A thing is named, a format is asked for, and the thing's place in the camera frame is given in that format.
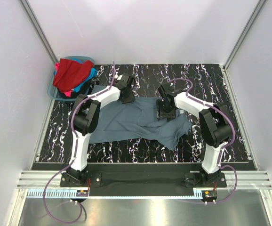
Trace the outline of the grey-blue t shirt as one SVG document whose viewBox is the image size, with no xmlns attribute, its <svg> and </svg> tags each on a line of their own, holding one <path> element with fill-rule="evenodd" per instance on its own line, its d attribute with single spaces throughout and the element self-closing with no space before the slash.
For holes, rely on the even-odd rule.
<svg viewBox="0 0 272 226">
<path fill-rule="evenodd" d="M 187 135 L 192 124 L 185 114 L 176 111 L 170 121 L 157 119 L 157 98 L 137 97 L 134 102 L 114 101 L 100 110 L 97 128 L 89 143 L 105 143 L 144 138 L 157 140 L 173 150 L 180 137 Z"/>
</svg>

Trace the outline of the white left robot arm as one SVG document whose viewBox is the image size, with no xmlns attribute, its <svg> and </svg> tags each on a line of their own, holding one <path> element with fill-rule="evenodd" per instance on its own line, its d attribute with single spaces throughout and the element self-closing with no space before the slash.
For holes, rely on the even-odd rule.
<svg viewBox="0 0 272 226">
<path fill-rule="evenodd" d="M 92 133 L 99 121 L 100 110 L 108 104 L 121 101 L 131 103 L 135 100 L 132 91 L 136 80 L 134 76 L 122 74 L 114 76 L 111 84 L 101 91 L 89 96 L 78 95 L 74 103 L 71 118 L 72 129 L 72 155 L 67 175 L 76 186 L 83 186 L 89 182 L 87 178 L 88 145 Z"/>
</svg>

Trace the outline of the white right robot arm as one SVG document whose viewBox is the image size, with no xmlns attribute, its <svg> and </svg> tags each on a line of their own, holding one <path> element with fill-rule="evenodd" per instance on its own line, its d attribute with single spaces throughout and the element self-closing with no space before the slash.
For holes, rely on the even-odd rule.
<svg viewBox="0 0 272 226">
<path fill-rule="evenodd" d="M 224 149 L 235 139 L 235 130 L 224 103 L 213 104 L 198 99 L 189 91 L 174 90 L 170 83 L 158 87 L 161 100 L 157 100 L 157 118 L 168 121 L 176 117 L 176 110 L 185 110 L 200 122 L 201 136 L 206 143 L 205 154 L 198 173 L 184 179 L 187 186 L 212 187 L 221 172 Z"/>
</svg>

